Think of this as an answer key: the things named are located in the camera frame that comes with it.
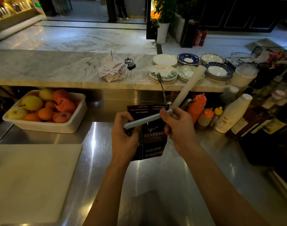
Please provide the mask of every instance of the stack of plates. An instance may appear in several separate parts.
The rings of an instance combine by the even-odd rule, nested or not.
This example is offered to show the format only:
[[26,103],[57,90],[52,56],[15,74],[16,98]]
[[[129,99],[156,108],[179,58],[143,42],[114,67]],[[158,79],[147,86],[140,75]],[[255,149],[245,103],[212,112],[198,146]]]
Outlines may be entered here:
[[190,53],[179,54],[177,56],[177,60],[180,65],[189,65],[195,67],[199,66],[201,63],[201,59],[198,56]]
[[201,65],[204,66],[205,64],[210,62],[217,62],[223,64],[225,62],[225,59],[222,56],[214,53],[203,53],[201,55]]
[[232,68],[222,63],[210,62],[205,64],[204,67],[206,68],[204,74],[217,81],[228,81],[234,73]]
[[177,79],[177,70],[168,65],[154,65],[149,68],[149,76],[154,81],[158,82],[157,73],[160,73],[162,83],[171,83]]
[[197,67],[194,67],[194,66],[180,66],[177,69],[178,77],[181,80],[184,80],[187,82],[190,79],[190,77],[193,74],[195,74],[196,69]]
[[175,55],[158,54],[153,57],[154,64],[162,64],[168,66],[175,66],[177,64],[177,58]]

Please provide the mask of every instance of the person's left hand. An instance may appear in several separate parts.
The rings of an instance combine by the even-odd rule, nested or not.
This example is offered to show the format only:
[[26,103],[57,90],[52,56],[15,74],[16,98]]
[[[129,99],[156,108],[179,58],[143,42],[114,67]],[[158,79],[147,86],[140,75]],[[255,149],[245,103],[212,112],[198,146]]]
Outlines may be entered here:
[[111,132],[112,136],[112,160],[111,163],[119,166],[128,166],[131,159],[136,153],[138,146],[139,134],[142,126],[133,129],[132,135],[129,137],[123,131],[124,118],[134,121],[128,112],[119,112],[116,114],[114,126]]

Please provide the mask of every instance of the forearm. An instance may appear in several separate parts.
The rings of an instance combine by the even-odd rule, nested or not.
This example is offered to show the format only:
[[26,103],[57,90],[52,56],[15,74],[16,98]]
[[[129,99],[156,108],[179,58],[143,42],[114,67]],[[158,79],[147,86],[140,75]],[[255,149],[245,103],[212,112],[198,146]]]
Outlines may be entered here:
[[184,160],[216,225],[268,225],[198,144]]
[[123,179],[128,165],[111,162],[83,226],[117,225]]

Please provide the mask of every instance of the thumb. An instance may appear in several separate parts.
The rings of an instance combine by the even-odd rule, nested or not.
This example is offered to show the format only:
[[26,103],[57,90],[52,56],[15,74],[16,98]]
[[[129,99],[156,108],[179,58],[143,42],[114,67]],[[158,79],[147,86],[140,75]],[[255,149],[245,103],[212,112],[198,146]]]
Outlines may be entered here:
[[131,138],[138,140],[141,128],[142,128],[142,125],[135,127],[132,131]]
[[172,125],[175,124],[176,120],[168,114],[168,112],[165,110],[165,108],[162,108],[159,113],[160,113],[161,119],[165,123],[167,123],[169,126],[172,127]]

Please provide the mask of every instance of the tall white vase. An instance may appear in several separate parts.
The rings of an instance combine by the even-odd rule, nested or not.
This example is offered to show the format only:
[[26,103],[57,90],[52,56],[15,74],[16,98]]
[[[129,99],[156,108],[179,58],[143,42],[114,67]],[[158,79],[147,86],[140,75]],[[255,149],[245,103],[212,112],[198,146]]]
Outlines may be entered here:
[[158,44],[165,44],[166,42],[166,35],[168,34],[168,27],[170,23],[158,23],[159,28],[157,29],[157,43]]

